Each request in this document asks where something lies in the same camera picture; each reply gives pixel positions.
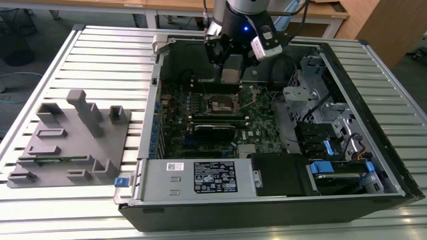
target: table leg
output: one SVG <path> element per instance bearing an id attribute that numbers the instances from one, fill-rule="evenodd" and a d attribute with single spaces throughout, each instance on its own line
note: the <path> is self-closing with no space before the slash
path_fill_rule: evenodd
<path id="1" fill-rule="evenodd" d="M 324 30 L 323 33 L 323 38 L 328 38 L 332 39 L 335 38 L 335 35 L 340 29 L 342 23 L 343 23 L 343 19 L 340 18 L 332 18 L 330 24 L 327 25 L 327 28 Z"/>
<path id="2" fill-rule="evenodd" d="M 158 12 L 152 9 L 146 9 L 146 17 L 147 17 L 147 24 L 150 29 L 158 29 Z"/>
<path id="3" fill-rule="evenodd" d="M 62 18 L 59 10 L 50 10 L 48 12 L 51 13 L 51 16 L 52 16 L 54 20 L 58 20 L 58 19 Z"/>
<path id="4" fill-rule="evenodd" d="M 148 26 L 147 26 L 147 16 L 144 14 L 132 14 L 134 16 L 134 22 L 135 22 L 135 26 L 138 28 L 143 28 L 146 29 Z"/>
<path id="5" fill-rule="evenodd" d="M 172 16 L 171 16 L 171 15 L 167 15 L 166 18 L 167 18 L 167 24 L 174 24 L 174 18 L 172 18 Z"/>

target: metal bracket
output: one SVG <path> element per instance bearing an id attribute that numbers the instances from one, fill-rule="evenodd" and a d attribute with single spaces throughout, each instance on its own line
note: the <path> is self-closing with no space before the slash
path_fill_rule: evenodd
<path id="1" fill-rule="evenodd" d="M 260 189 L 263 187 L 262 172 L 259 170 L 255 170 L 252 171 L 252 175 L 254 175 L 255 187 Z"/>
<path id="2" fill-rule="evenodd" d="M 167 34 L 156 34 L 152 38 L 152 53 L 163 53 L 168 48 L 164 48 L 168 45 L 170 36 Z"/>

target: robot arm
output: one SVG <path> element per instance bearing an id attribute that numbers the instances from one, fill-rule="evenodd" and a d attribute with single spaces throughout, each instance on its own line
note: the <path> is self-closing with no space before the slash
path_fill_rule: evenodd
<path id="1" fill-rule="evenodd" d="M 219 69 L 231 55 L 242 55 L 240 76 L 244 69 L 278 56 L 292 36 L 278 34 L 267 13 L 270 0 L 216 0 L 214 20 L 206 32 L 207 56 Z"/>

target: barcode sticker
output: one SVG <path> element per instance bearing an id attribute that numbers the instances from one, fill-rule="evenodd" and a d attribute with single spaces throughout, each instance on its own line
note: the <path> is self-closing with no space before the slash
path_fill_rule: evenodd
<path id="1" fill-rule="evenodd" d="M 124 4 L 126 7 L 131 7 L 131 8 L 143 8 L 144 6 L 140 4 Z"/>
<path id="2" fill-rule="evenodd" d="M 184 163 L 183 162 L 168 162 L 166 170 L 167 171 L 184 171 Z"/>

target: blue cable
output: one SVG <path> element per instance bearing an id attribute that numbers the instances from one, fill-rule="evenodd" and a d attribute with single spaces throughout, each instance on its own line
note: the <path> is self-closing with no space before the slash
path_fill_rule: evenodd
<path id="1" fill-rule="evenodd" d="M 38 75 L 39 77 L 43 77 L 43 75 L 40 73 L 31 72 L 31 71 L 22 71 L 22 72 L 11 72 L 8 74 L 4 74 L 4 75 L 0 76 L 0 79 L 7 77 L 7 76 L 15 75 L 15 74 L 32 74 L 32 75 Z M 0 100 L 0 103 L 4 103 L 4 104 L 23 104 L 26 102 L 27 101 L 3 101 L 3 100 Z"/>
<path id="2" fill-rule="evenodd" d="M 11 72 L 8 74 L 4 74 L 0 76 L 0 78 L 4 78 L 4 77 L 11 76 L 14 74 L 32 74 L 32 75 L 38 75 L 39 77 L 43 77 L 43 75 L 40 73 L 31 72 L 31 71 L 20 71 L 20 72 Z"/>
<path id="3" fill-rule="evenodd" d="M 3 100 L 0 100 L 0 103 L 4 103 L 4 104 L 23 104 L 26 102 L 27 101 L 3 101 Z"/>

